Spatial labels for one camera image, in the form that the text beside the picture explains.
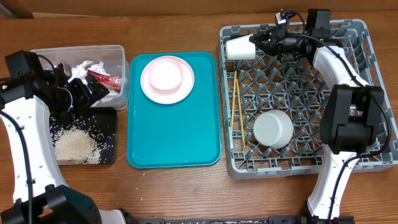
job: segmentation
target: teal tray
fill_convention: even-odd
[[[153,59],[176,56],[195,74],[191,93],[162,105],[141,89],[141,73]],[[210,166],[221,156],[220,108],[216,62],[206,52],[138,55],[130,66],[127,160],[135,168]]]

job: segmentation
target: brown wood surface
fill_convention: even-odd
[[[397,0],[19,0],[31,12],[89,16],[203,15],[228,13],[265,13],[280,9],[306,11],[398,10]]]
[[[368,25],[397,117],[398,23],[392,19],[395,16],[396,12],[333,13],[333,19],[358,18]],[[3,20],[0,58],[21,49],[102,44],[121,44],[129,62],[139,54],[151,52],[202,50],[217,58],[219,31],[223,26],[273,21],[273,14]],[[1,59],[0,77],[8,75]],[[127,110],[120,111],[118,116],[118,152],[113,165],[61,167],[69,186],[92,197],[99,208],[122,207],[138,218],[166,219],[296,215],[315,186],[316,175],[233,180],[226,172],[224,150],[220,161],[211,167],[137,170],[126,159]],[[398,167],[353,174],[341,203],[341,213],[354,215],[358,223],[398,223],[397,184]],[[14,173],[3,125],[0,125],[0,189],[0,210],[4,210],[12,206]]]

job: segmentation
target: pair of chopsticks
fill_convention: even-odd
[[[239,90],[239,81],[236,79],[236,71],[234,75],[234,92],[232,98],[232,121],[231,121],[231,129],[234,129],[234,117],[235,117],[235,89],[238,89],[238,103],[239,103],[239,120],[241,122],[241,131],[242,131],[242,138],[243,138],[243,149],[246,147],[244,142],[244,128],[243,128],[243,119],[242,119],[242,104],[241,104],[241,94]]]

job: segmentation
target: pink plate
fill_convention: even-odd
[[[191,66],[179,57],[163,56],[149,62],[141,74],[141,88],[156,103],[172,104],[192,91],[195,76]]]

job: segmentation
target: clear plastic bin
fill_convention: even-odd
[[[121,45],[58,47],[35,49],[31,50],[31,52],[47,57],[54,66],[65,62],[73,68],[82,64],[85,60],[91,60],[94,63],[103,62],[104,69],[108,74],[122,78],[121,91],[117,95],[105,96],[93,106],[110,106],[117,110],[123,110],[127,107],[129,98],[129,64],[126,61],[124,48]],[[51,69],[51,66],[44,59],[40,58],[40,62],[44,69]]]

